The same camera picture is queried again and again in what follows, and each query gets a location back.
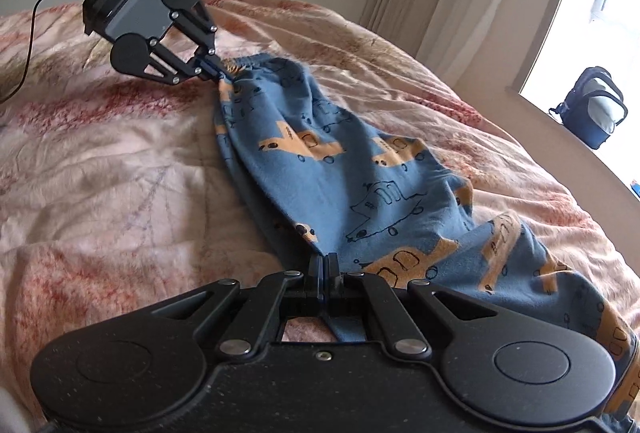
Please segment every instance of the dark blue bag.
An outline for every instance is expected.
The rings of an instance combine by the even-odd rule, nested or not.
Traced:
[[[626,119],[628,109],[624,100],[609,71],[589,67],[580,74],[564,102],[549,108],[549,113],[558,114],[572,134],[597,150]]]

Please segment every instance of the black cable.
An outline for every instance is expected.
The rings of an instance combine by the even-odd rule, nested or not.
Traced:
[[[24,84],[24,81],[27,79],[27,72],[29,72],[29,63],[31,61],[31,51],[33,50],[33,33],[35,32],[35,27],[36,27],[36,12],[38,10],[38,6],[40,5],[40,3],[42,1],[43,0],[38,0],[36,2],[36,4],[33,6],[33,12],[31,13],[31,32],[29,34],[29,49],[27,51],[27,63],[25,63],[25,65],[24,65],[24,72],[22,73],[22,79],[20,80],[18,85],[16,87],[14,87],[14,89],[10,93],[8,93],[5,97],[0,98],[0,105],[2,103],[7,102],[15,94],[17,94],[18,91],[22,88],[22,85]]]

